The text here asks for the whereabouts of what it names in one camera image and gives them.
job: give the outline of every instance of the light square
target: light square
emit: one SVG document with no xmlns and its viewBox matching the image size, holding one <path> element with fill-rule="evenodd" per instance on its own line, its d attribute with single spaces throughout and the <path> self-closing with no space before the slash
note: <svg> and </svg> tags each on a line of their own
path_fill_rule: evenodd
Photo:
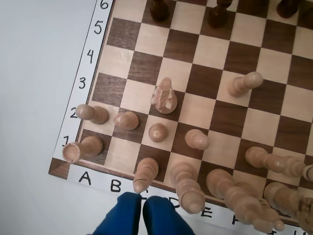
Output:
<svg viewBox="0 0 313 235">
<path fill-rule="evenodd" d="M 191 67 L 191 63 L 163 58 L 156 85 L 159 85 L 164 78 L 169 77 L 172 79 L 172 87 L 175 91 L 185 92 Z"/>
<path fill-rule="evenodd" d="M 180 155 L 177 153 L 171 153 L 170 159 L 169 159 L 168 164 L 167 164 L 165 178 L 163 181 L 166 186 L 174 188 L 174 186 L 171 183 L 170 175 L 171 175 L 171 171 L 172 171 L 173 166 L 179 162 L 189 163 L 190 165 L 192 165 L 194 167 L 194 169 L 197 171 L 197 173 L 199 173 L 199 171 L 200 171 L 201 160 L 186 157 L 184 155 Z"/>
<path fill-rule="evenodd" d="M 168 131 L 168 137 L 162 142 L 153 142 L 149 137 L 149 129 L 153 124 L 156 123 L 163 124 Z M 176 121 L 149 115 L 141 143 L 150 147 L 171 151 L 174 142 L 176 128 L 177 128 Z"/>
<path fill-rule="evenodd" d="M 274 146 L 279 115 L 248 108 L 242 138 Z"/>
<path fill-rule="evenodd" d="M 297 27 L 293 45 L 293 55 L 313 60 L 313 30 Z"/>
<path fill-rule="evenodd" d="M 171 28 L 187 33 L 200 34 L 205 6 L 178 1 Z"/>
<path fill-rule="evenodd" d="M 248 174 L 242 171 L 234 170 L 233 178 L 235 182 L 247 182 L 258 192 L 260 198 L 263 196 L 263 191 L 265 188 L 266 178 Z"/>
<path fill-rule="evenodd" d="M 133 54 L 132 50 L 105 45 L 102 50 L 98 71 L 127 79 Z"/>
<path fill-rule="evenodd" d="M 240 138 L 209 131 L 210 146 L 204 151 L 203 161 L 233 169 L 235 167 Z"/>
<path fill-rule="evenodd" d="M 140 144 L 112 137 L 105 166 L 126 174 L 133 174 Z"/>
<path fill-rule="evenodd" d="M 222 73 L 219 91 L 217 93 L 217 100 L 248 107 L 250 96 L 251 96 L 251 90 L 247 94 L 241 97 L 233 97 L 228 93 L 229 82 L 235 77 L 243 77 L 243 76 L 244 76 L 243 74 L 229 72 L 229 71 L 224 70 Z"/>
<path fill-rule="evenodd" d="M 266 19 L 264 18 L 237 13 L 230 40 L 260 47 L 262 45 L 265 24 Z"/>
<path fill-rule="evenodd" d="M 105 108 L 109 113 L 109 118 L 105 123 L 101 125 L 93 124 L 90 121 L 84 120 L 84 129 L 101 133 L 107 136 L 112 136 L 113 130 L 114 130 L 113 119 L 118 114 L 119 107 L 115 107 L 109 104 L 103 104 L 103 103 L 96 102 L 96 101 L 90 101 L 88 105 L 100 106 L 102 108 Z"/>
<path fill-rule="evenodd" d="M 163 56 L 170 29 L 141 24 L 135 51 Z"/>
<path fill-rule="evenodd" d="M 215 100 L 194 94 L 185 94 L 179 122 L 209 129 Z"/>
<path fill-rule="evenodd" d="M 287 85 L 281 115 L 312 122 L 313 91 Z"/>
<path fill-rule="evenodd" d="M 121 108 L 148 114 L 150 110 L 150 100 L 155 90 L 155 86 L 127 80 Z"/>
<path fill-rule="evenodd" d="M 228 40 L 200 35 L 193 63 L 222 70 L 228 46 Z"/>
</svg>

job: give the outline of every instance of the dark square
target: dark square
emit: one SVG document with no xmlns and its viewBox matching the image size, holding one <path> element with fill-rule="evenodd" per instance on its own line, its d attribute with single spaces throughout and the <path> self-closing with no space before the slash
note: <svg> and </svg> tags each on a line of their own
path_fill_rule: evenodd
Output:
<svg viewBox="0 0 313 235">
<path fill-rule="evenodd" d="M 227 171 L 229 174 L 233 175 L 234 170 L 222 165 L 216 165 L 213 163 L 208 163 L 205 161 L 201 162 L 200 171 L 198 175 L 198 183 L 201 187 L 201 190 L 205 193 L 205 195 L 209 195 L 213 197 L 213 195 L 210 193 L 209 189 L 206 186 L 206 177 L 207 175 L 214 169 L 222 169 Z"/>
<path fill-rule="evenodd" d="M 162 57 L 135 51 L 128 79 L 155 85 L 161 63 Z"/>
<path fill-rule="evenodd" d="M 201 28 L 201 35 L 230 40 L 236 13 L 228 11 L 226 23 L 223 24 L 221 27 L 213 28 L 208 24 L 209 12 L 211 9 L 211 7 L 207 7 L 205 10 Z"/>
<path fill-rule="evenodd" d="M 119 107 L 126 79 L 99 73 L 92 100 Z"/>
<path fill-rule="evenodd" d="M 86 157 L 86 158 L 83 158 L 83 159 L 87 160 L 89 162 L 92 162 L 92 163 L 97 163 L 97 164 L 104 165 L 104 162 L 106 161 L 106 158 L 107 158 L 108 149 L 109 149 L 109 146 L 110 146 L 110 143 L 111 143 L 111 136 L 103 135 L 103 134 L 100 134 L 100 133 L 97 133 L 97 132 L 93 132 L 93 131 L 89 131 L 89 130 L 83 130 L 81 141 L 83 141 L 84 138 L 86 138 L 88 136 L 97 136 L 97 137 L 99 137 L 102 140 L 102 143 L 103 143 L 103 151 L 101 153 L 99 153 L 95 157 Z"/>
<path fill-rule="evenodd" d="M 241 139 L 235 164 L 235 170 L 266 178 L 268 176 L 268 170 L 266 168 L 255 168 L 246 161 L 246 151 L 254 146 L 264 148 L 268 153 L 273 152 L 272 146 Z"/>
<path fill-rule="evenodd" d="M 165 28 L 171 27 L 173 14 L 174 14 L 175 6 L 176 6 L 176 1 L 165 0 L 165 3 L 168 6 L 170 16 L 164 21 L 155 21 L 154 19 L 152 19 L 151 13 L 150 13 L 151 3 L 152 3 L 152 0 L 147 0 L 145 12 L 143 13 L 142 22 L 146 24 L 152 24 L 156 26 L 165 27 Z"/>
<path fill-rule="evenodd" d="M 288 84 L 313 91 L 313 60 L 293 55 Z"/>
<path fill-rule="evenodd" d="M 249 107 L 273 114 L 280 114 L 285 89 L 285 84 L 264 80 L 260 87 L 252 89 Z"/>
<path fill-rule="evenodd" d="M 269 0 L 239 0 L 237 12 L 266 18 Z"/>
<path fill-rule="evenodd" d="M 292 54 L 296 26 L 267 20 L 262 47 Z"/>
<path fill-rule="evenodd" d="M 177 125 L 175 137 L 174 137 L 172 152 L 178 153 L 187 157 L 202 160 L 204 151 L 189 147 L 185 141 L 185 135 L 187 134 L 188 131 L 192 129 L 201 130 L 205 135 L 209 133 L 209 131 L 206 129 L 198 128 L 195 126 L 190 126 L 190 125 L 179 122 Z"/>
<path fill-rule="evenodd" d="M 131 111 L 138 116 L 139 125 L 134 130 L 131 130 L 131 131 L 124 130 L 122 128 L 115 126 L 113 136 L 124 139 L 124 140 L 136 142 L 136 143 L 141 143 L 143 132 L 145 131 L 148 115 L 135 112 L 132 110 L 127 110 L 127 109 L 122 109 L 122 108 L 119 109 L 119 113 L 124 113 L 127 111 Z"/>
<path fill-rule="evenodd" d="M 192 63 L 197 48 L 198 38 L 198 34 L 170 29 L 164 57 Z"/>
<path fill-rule="evenodd" d="M 186 92 L 216 99 L 222 72 L 222 70 L 193 64 Z"/>
<path fill-rule="evenodd" d="M 231 136 L 241 137 L 247 107 L 216 101 L 210 130 Z"/>
<path fill-rule="evenodd" d="M 241 74 L 256 71 L 259 54 L 259 47 L 230 42 L 224 70 Z"/>
<path fill-rule="evenodd" d="M 167 169 L 168 160 L 170 159 L 170 154 L 171 152 L 158 148 L 149 147 L 142 144 L 140 146 L 136 167 L 134 169 L 134 174 L 136 173 L 137 166 L 142 159 L 153 158 L 154 160 L 156 160 L 158 164 L 158 175 L 156 176 L 155 180 L 163 182 Z"/>
<path fill-rule="evenodd" d="M 275 147 L 305 154 L 311 131 L 311 123 L 280 116 Z"/>
<path fill-rule="evenodd" d="M 162 114 L 155 108 L 154 105 L 151 105 L 149 115 L 153 115 L 153 116 L 157 116 L 157 117 L 161 117 L 161 118 L 165 118 L 165 119 L 169 119 L 169 120 L 173 120 L 173 121 L 178 121 L 179 116 L 180 116 L 182 103 L 183 103 L 184 97 L 185 97 L 185 92 L 178 92 L 178 91 L 174 91 L 174 92 L 175 92 L 175 95 L 177 97 L 177 107 L 173 112 L 171 112 L 169 114 Z"/>
<path fill-rule="evenodd" d="M 113 18 L 107 44 L 135 50 L 140 23 Z"/>
</svg>

